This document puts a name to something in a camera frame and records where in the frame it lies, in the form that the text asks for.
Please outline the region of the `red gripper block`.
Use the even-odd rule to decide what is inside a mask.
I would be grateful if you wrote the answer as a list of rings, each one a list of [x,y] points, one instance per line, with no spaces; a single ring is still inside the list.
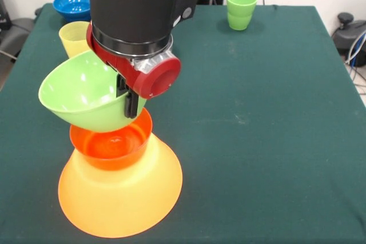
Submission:
[[[92,23],[89,23],[86,31],[87,44],[102,62],[118,73],[116,97],[127,93],[124,114],[126,118],[133,119],[138,113],[139,96],[151,99],[161,95],[178,78],[181,61],[172,53],[173,38],[170,37],[164,51],[152,57],[128,58],[103,49],[94,38],[92,27]]]

